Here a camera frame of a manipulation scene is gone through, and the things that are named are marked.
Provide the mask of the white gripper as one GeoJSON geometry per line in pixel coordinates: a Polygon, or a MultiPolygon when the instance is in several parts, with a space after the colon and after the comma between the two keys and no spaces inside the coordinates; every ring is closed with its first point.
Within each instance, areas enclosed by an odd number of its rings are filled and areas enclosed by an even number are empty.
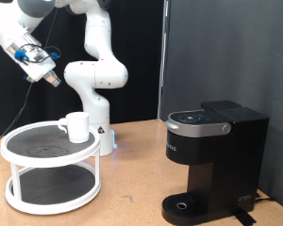
{"type": "Polygon", "coordinates": [[[38,82],[43,78],[55,88],[60,84],[54,72],[56,58],[56,53],[48,54],[39,46],[24,46],[17,51],[17,60],[26,73],[27,81],[38,82]]]}

